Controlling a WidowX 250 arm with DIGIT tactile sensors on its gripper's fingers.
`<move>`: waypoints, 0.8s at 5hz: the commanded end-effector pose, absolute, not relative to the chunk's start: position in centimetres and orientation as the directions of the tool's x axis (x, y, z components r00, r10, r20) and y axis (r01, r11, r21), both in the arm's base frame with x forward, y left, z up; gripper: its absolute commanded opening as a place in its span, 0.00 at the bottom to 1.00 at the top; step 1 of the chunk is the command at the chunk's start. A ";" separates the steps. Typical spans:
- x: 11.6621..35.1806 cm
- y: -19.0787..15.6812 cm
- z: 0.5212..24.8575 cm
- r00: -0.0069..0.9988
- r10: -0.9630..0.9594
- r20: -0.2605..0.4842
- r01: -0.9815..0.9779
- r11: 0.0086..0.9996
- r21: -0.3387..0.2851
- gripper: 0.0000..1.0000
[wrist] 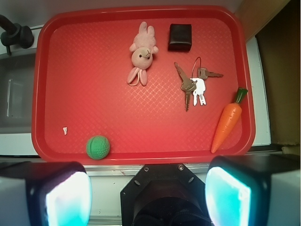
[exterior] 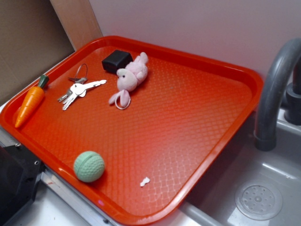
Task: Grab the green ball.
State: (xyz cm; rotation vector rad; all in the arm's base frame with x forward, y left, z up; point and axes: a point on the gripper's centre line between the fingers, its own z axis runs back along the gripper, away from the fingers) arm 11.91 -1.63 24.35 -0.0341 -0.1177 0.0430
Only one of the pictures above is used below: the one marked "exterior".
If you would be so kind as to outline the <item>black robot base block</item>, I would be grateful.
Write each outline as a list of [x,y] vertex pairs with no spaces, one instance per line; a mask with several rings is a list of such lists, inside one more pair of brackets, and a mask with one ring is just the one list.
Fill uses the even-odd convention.
[[22,144],[0,148],[0,224],[34,203],[44,164]]

